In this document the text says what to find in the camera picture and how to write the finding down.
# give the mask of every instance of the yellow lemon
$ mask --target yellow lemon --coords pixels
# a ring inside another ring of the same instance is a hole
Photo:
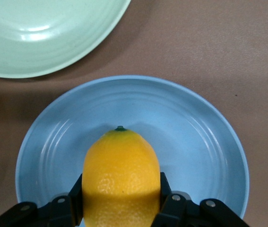
[[[122,126],[86,154],[82,173],[87,227],[150,227],[160,209],[160,167],[151,145]]]

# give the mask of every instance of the light green plate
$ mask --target light green plate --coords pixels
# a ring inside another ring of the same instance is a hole
[[[107,37],[129,3],[0,0],[0,77],[36,77],[73,64]]]

